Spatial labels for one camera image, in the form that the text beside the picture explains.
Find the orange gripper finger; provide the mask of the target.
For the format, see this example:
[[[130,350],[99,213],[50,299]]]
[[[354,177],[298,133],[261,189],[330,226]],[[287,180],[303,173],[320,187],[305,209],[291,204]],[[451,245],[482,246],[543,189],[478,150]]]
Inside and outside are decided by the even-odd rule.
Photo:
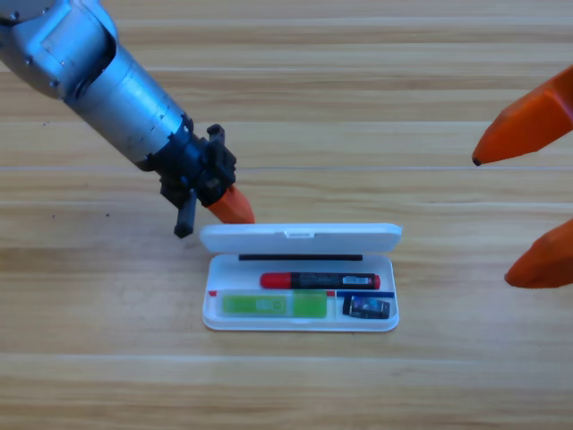
[[[231,185],[222,197],[207,209],[224,224],[253,224],[256,222],[252,206],[245,195]]]
[[[476,166],[537,152],[572,131],[569,67],[505,107],[475,146]]]
[[[505,274],[517,288],[559,288],[572,284],[572,220],[533,242]]]

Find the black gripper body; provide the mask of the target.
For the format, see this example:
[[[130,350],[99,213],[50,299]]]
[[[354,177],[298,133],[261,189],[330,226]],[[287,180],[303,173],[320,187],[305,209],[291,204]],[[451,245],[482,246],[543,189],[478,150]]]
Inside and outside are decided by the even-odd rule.
[[[235,185],[236,157],[225,145],[225,130],[214,124],[208,138],[193,133],[192,120],[184,116],[167,144],[147,155],[147,170],[160,176],[160,193],[177,209],[174,233],[180,238],[193,232],[196,204],[217,202]]]

